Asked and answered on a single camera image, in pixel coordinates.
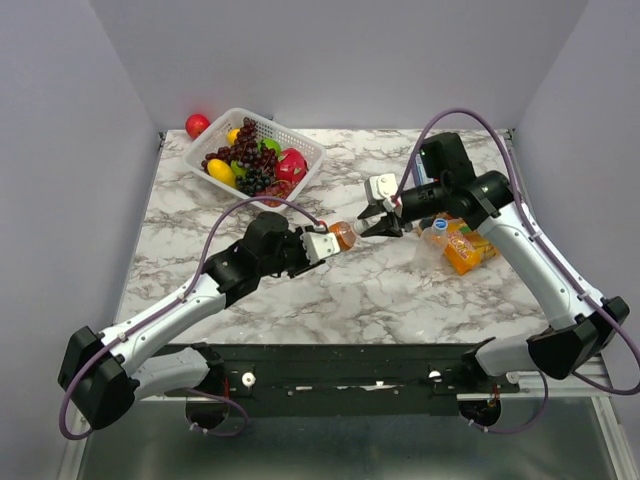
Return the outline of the blue white bottle cap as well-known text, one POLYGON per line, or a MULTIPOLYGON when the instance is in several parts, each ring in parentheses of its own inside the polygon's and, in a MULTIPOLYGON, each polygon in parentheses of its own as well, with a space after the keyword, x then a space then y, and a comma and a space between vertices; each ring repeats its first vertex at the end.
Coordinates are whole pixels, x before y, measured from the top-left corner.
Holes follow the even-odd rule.
POLYGON ((437 218, 434 220, 432 228, 436 231, 446 231, 448 228, 448 221, 443 218, 437 218))

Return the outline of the clear plastic bottle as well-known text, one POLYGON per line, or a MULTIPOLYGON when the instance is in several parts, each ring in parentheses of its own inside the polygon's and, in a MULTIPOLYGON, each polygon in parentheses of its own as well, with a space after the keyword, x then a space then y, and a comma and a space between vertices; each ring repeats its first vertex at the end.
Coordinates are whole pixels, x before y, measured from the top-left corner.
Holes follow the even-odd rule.
POLYGON ((446 231, 436 231, 432 228, 433 222, 421 231, 413 258, 413 266, 424 272, 438 266, 448 244, 448 228, 446 231))

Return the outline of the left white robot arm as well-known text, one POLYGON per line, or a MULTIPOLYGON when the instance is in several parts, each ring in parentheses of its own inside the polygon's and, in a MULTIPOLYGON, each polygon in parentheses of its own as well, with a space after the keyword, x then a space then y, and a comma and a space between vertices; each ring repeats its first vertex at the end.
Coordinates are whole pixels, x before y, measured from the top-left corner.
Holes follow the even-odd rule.
POLYGON ((75 406, 95 432, 124 416, 138 400, 179 389, 214 393, 220 368, 196 347, 161 356, 159 350, 209 316, 253 293, 264 277, 295 278, 339 251, 322 223, 290 229, 273 212, 259 214, 243 237, 226 249, 204 255, 193 276, 158 303, 126 322, 94 332, 77 330, 70 338, 58 375, 65 394, 59 428, 80 440, 67 426, 75 406))

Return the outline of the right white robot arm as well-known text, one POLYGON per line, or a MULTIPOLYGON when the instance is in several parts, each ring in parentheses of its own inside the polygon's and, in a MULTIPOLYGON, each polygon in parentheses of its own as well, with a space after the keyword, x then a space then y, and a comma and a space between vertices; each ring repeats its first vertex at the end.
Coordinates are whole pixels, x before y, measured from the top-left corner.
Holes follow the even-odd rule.
POLYGON ((475 173, 460 136, 446 132, 423 141, 418 155, 430 183, 404 191, 394 175, 372 176, 364 184, 368 205, 361 218, 379 221, 364 236, 400 237, 409 223, 446 213, 463 220, 510 264, 542 308, 548 328, 528 338, 488 339, 467 352, 460 379, 480 392, 496 377, 541 371, 562 380, 598 354, 615 325, 630 313, 619 296, 606 298, 577 271, 514 198, 498 171, 475 173))

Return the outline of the tall orange drink bottle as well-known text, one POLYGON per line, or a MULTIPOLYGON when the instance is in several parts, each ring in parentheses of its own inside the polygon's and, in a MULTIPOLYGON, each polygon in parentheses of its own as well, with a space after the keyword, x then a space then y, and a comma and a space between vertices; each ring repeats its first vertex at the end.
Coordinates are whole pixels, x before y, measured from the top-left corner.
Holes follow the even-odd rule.
POLYGON ((336 236, 341 251, 350 250, 360 237, 360 235, 357 235, 352 228, 355 221, 339 221, 329 227, 329 231, 336 236))

